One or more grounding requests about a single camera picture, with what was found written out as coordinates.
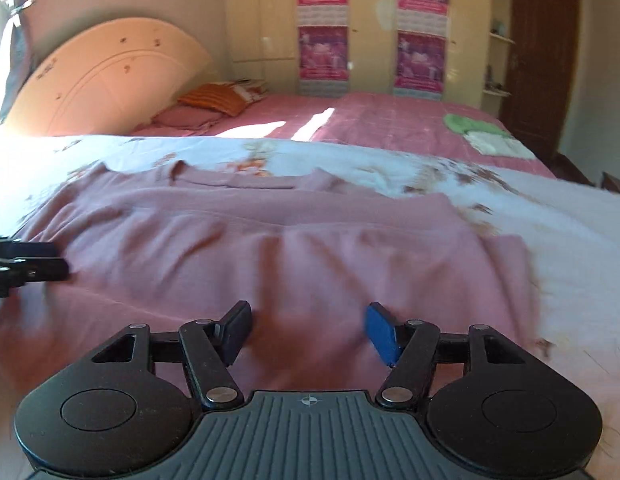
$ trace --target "brown wooden door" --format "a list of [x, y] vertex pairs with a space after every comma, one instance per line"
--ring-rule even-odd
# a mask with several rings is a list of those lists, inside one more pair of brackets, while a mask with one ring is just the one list
[[506, 89], [507, 129], [546, 164], [558, 147], [570, 97], [580, 0], [514, 0]]

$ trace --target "silver bolt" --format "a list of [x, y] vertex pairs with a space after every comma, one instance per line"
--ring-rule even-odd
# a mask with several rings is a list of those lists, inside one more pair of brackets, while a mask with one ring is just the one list
[[236, 392], [236, 390], [233, 390], [232, 388], [226, 388], [225, 386], [221, 386], [219, 388], [212, 388], [211, 390], [208, 390], [205, 394], [207, 400], [209, 400], [210, 402], [216, 402], [218, 404], [222, 404], [224, 402], [231, 402], [231, 400], [236, 399], [238, 395], [239, 394]]
[[407, 402], [412, 398], [412, 392], [407, 388], [392, 386], [391, 388], [384, 389], [381, 397], [388, 402]]

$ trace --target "green cloth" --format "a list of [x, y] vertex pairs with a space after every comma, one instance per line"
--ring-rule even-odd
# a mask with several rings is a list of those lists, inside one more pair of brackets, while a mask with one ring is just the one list
[[502, 137], [510, 137], [505, 130], [501, 130], [496, 124], [487, 123], [485, 121], [476, 121], [469, 117], [463, 117], [456, 114], [448, 114], [443, 118], [443, 123], [450, 131], [455, 134], [465, 135], [467, 132], [485, 132], [487, 134], [500, 135]]

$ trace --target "corner shelf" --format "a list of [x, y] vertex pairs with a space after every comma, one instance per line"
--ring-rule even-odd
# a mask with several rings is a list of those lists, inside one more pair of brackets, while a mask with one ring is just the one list
[[506, 92], [503, 90], [488, 90], [487, 88], [483, 89], [483, 93], [485, 95], [492, 95], [494, 97], [510, 97], [510, 92]]
[[490, 32], [490, 38], [494, 38], [495, 40], [505, 41], [506, 43], [514, 44], [513, 40], [506, 38], [505, 36], [501, 36], [499, 34], [494, 34], [494, 32]]

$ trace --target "headboard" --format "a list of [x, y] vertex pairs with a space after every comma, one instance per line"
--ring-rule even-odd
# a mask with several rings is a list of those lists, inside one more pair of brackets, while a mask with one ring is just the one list
[[194, 38], [160, 20], [121, 18], [89, 28], [41, 63], [2, 130], [27, 136], [122, 134], [177, 94], [217, 79]]

